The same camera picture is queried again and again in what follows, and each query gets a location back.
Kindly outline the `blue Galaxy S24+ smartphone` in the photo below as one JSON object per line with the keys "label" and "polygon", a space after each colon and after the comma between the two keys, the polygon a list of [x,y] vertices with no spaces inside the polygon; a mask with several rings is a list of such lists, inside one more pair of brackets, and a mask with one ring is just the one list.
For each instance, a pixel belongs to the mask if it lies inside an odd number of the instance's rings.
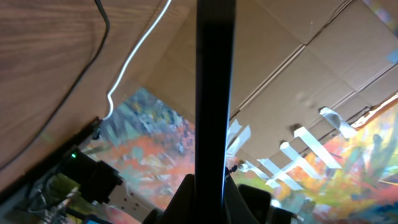
{"label": "blue Galaxy S24+ smartphone", "polygon": [[196,31],[195,221],[223,222],[236,2],[199,0]]}

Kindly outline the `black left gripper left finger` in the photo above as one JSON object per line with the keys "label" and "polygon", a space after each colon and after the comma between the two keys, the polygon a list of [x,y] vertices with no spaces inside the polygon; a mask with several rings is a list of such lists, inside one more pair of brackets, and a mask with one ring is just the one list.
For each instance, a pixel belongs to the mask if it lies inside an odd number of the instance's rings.
{"label": "black left gripper left finger", "polygon": [[163,214],[155,224],[193,223],[195,176],[187,174]]}

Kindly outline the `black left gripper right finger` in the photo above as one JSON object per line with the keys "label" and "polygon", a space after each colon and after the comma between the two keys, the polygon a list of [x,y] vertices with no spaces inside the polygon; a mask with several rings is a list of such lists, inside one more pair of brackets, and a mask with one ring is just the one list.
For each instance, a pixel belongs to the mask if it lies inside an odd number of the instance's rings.
{"label": "black left gripper right finger", "polygon": [[227,224],[258,224],[230,175],[224,181],[224,216]]}

